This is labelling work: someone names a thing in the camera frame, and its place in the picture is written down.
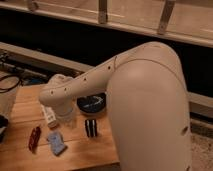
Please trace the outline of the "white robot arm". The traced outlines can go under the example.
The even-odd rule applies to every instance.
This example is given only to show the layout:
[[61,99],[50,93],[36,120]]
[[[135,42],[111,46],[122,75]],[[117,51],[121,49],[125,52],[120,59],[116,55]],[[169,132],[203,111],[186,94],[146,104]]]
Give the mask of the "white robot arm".
[[104,92],[122,171],[192,171],[187,87],[176,52],[148,42],[64,83],[39,101],[64,115],[74,98]]

